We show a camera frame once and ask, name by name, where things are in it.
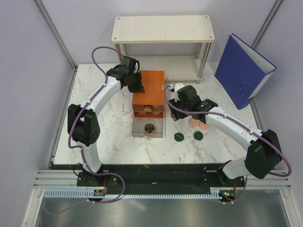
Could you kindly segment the pink powder puff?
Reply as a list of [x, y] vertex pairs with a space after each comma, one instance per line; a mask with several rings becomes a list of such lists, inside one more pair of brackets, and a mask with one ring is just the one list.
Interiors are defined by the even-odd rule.
[[199, 126], [200, 121], [199, 121], [199, 120], [195, 120], [195, 119], [191, 118], [191, 119], [188, 121], [188, 124], [189, 124], [189, 126], [190, 126], [190, 127], [192, 127], [192, 128], [196, 128], [196, 127], [198, 127], [198, 126]]
[[210, 126], [209, 126], [209, 125], [200, 124], [200, 125], [199, 125], [199, 128], [200, 128], [201, 130], [206, 131], [206, 130], [209, 130], [209, 129], [210, 129]]

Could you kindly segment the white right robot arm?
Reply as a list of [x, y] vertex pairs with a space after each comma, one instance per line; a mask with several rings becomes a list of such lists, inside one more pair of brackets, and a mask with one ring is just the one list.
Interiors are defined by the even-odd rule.
[[173, 95], [167, 101], [173, 120], [191, 116], [198, 125], [212, 126], [223, 132], [247, 152], [244, 158], [227, 161], [219, 167], [217, 181], [220, 185], [228, 186], [244, 175], [263, 179], [283, 159], [277, 134], [272, 130], [261, 131], [236, 120], [214, 101], [201, 100], [191, 85], [178, 83], [165, 89]]

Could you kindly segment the orange drawer box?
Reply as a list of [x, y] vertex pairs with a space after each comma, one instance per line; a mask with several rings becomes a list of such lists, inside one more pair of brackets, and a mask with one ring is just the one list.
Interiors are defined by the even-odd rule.
[[[142, 70], [142, 84], [144, 93], [134, 93], [133, 105], [163, 105], [164, 106], [164, 84], [165, 71]], [[134, 112], [137, 118], [163, 118], [163, 113], [139, 113]]]

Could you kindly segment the dark green lid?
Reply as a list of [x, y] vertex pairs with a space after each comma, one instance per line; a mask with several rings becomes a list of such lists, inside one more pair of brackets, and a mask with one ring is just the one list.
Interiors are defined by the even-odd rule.
[[174, 134], [174, 140], [177, 142], [181, 142], [184, 140], [184, 135], [180, 132]]
[[201, 141], [203, 139], [204, 135], [200, 131], [194, 132], [194, 139], [197, 141]]

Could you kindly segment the gold round jar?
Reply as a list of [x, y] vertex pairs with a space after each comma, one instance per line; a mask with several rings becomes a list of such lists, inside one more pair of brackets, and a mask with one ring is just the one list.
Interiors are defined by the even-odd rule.
[[148, 123], [145, 125], [144, 130], [147, 133], [153, 133], [155, 131], [155, 126], [152, 123]]

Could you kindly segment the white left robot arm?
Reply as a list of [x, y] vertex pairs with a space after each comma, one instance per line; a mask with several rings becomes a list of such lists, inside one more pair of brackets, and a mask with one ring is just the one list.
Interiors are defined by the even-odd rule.
[[93, 94], [81, 104], [68, 107], [68, 146], [80, 148], [84, 169], [89, 172], [87, 180], [93, 186], [99, 186], [104, 181], [104, 175], [99, 171], [102, 163], [97, 148], [100, 136], [98, 116], [101, 110], [124, 87], [131, 93], [145, 92], [140, 63], [135, 58], [124, 56], [120, 64], [107, 72], [101, 72], [105, 75], [105, 81]]

